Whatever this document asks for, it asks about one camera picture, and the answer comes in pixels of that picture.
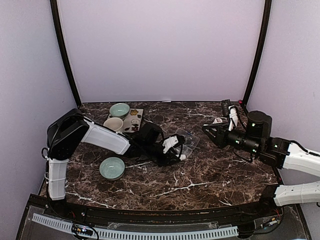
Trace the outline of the white bottle cap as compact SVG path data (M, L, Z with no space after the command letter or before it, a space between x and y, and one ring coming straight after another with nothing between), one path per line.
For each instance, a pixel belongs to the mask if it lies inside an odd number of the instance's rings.
M221 123L223 123L223 120L219 117L215 118L213 121L213 124L221 124Z

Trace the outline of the clear plastic pill organizer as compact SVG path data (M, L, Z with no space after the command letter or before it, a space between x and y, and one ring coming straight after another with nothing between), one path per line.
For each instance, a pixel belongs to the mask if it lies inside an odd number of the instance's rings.
M197 147L200 138L182 128L178 128L175 133L183 136L185 139L185 142L182 147L181 156L184 156L186 160L192 154L193 150Z

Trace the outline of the small white vial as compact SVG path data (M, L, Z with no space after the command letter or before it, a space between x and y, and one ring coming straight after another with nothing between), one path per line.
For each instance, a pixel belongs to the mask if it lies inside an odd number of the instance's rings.
M186 156L185 154L181 154L181 155L178 154L177 157L178 157L181 161L187 159L187 156Z

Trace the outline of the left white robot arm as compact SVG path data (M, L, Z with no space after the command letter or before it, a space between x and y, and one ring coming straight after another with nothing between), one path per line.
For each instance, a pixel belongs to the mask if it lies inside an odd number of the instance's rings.
M47 128L46 147L41 156L46 160L47 196L53 202L51 210L60 218L67 218L70 206L66 197L67 165L78 146L90 144L119 156L145 156L159 167L171 166L186 156L181 150L185 138L179 134L164 136L160 126L147 122L134 133L112 130L87 118L74 108Z

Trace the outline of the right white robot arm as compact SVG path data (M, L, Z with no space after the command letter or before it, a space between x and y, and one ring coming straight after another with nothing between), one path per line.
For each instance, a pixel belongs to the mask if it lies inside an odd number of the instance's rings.
M271 137L268 121L249 120L244 132L235 128L229 130L226 123L205 124L202 131L220 149L232 146L249 153L250 162L258 159L273 168L320 175L319 152L308 150L295 140ZM266 217L275 206L319 202L319 181L296 185L272 184L263 190L260 202L255 205L255 213Z

